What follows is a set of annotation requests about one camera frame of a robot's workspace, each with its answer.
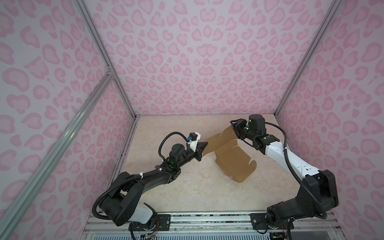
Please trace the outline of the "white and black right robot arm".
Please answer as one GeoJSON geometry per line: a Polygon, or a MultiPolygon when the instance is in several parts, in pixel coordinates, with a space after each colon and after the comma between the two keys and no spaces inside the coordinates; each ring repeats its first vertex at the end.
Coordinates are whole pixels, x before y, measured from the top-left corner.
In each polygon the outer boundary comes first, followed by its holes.
{"type": "Polygon", "coordinates": [[[230,123],[239,140],[280,164],[300,186],[295,198],[267,208],[265,224],[269,228],[286,226],[290,230],[293,220],[325,220],[327,212],[338,206],[335,175],[308,164],[288,149],[287,141],[268,134],[269,123],[263,116],[250,115],[248,120],[237,119],[230,123]]]}

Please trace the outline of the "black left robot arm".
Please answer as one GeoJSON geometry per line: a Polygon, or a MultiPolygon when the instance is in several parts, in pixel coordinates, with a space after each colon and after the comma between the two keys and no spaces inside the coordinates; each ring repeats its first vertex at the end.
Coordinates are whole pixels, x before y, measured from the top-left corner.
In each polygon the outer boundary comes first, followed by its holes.
{"type": "Polygon", "coordinates": [[[207,142],[196,142],[195,148],[173,145],[169,157],[152,171],[130,175],[123,172],[102,193],[92,206],[94,217],[111,220],[116,226],[140,224],[151,230],[157,224],[158,213],[149,204],[140,204],[144,193],[161,185],[170,184],[181,174],[181,167],[196,159],[201,161],[207,142]]]}

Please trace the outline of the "brown cardboard paper box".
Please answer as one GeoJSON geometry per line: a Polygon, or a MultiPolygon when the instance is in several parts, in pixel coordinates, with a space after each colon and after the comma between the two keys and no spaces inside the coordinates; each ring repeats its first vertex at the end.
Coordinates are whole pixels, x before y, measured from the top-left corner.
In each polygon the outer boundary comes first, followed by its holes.
{"type": "Polygon", "coordinates": [[[244,182],[257,168],[257,162],[239,145],[232,127],[228,127],[221,133],[209,137],[204,155],[214,152],[215,163],[226,174],[237,183],[244,182]]]}

